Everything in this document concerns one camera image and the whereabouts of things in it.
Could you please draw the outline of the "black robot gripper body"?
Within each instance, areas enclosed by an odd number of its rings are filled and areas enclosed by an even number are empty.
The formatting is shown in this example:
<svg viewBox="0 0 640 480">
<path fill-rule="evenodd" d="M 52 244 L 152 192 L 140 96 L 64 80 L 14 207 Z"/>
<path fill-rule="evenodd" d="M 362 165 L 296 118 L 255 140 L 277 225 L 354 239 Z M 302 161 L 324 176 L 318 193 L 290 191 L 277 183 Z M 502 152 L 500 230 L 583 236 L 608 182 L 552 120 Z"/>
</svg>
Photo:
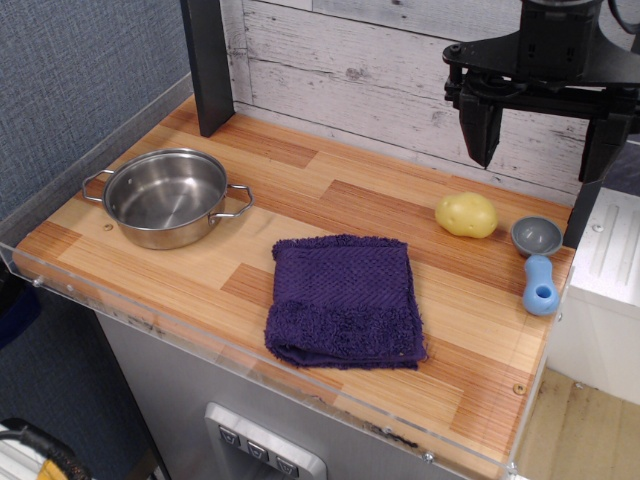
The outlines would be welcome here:
<svg viewBox="0 0 640 480">
<path fill-rule="evenodd" d="M 516 32 L 452 44 L 445 98 L 461 115 L 503 109 L 639 117 L 639 56 L 601 30 L 599 1 L 524 1 Z"/>
</svg>

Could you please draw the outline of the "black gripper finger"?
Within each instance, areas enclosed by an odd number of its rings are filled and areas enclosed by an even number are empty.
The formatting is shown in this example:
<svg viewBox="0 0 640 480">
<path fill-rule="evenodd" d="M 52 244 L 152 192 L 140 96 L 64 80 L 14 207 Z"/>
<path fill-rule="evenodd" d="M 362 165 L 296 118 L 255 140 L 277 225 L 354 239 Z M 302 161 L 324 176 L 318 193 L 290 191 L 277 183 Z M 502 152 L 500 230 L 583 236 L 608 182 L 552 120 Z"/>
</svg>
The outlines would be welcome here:
<svg viewBox="0 0 640 480">
<path fill-rule="evenodd" d="M 489 166 L 499 144 L 502 114 L 494 100 L 467 89 L 459 95 L 459 121 L 468 154 L 482 168 Z"/>
<path fill-rule="evenodd" d="M 622 114 L 610 114 L 604 119 L 589 121 L 579 172 L 582 183 L 604 178 L 626 142 L 630 122 L 630 118 Z"/>
</svg>

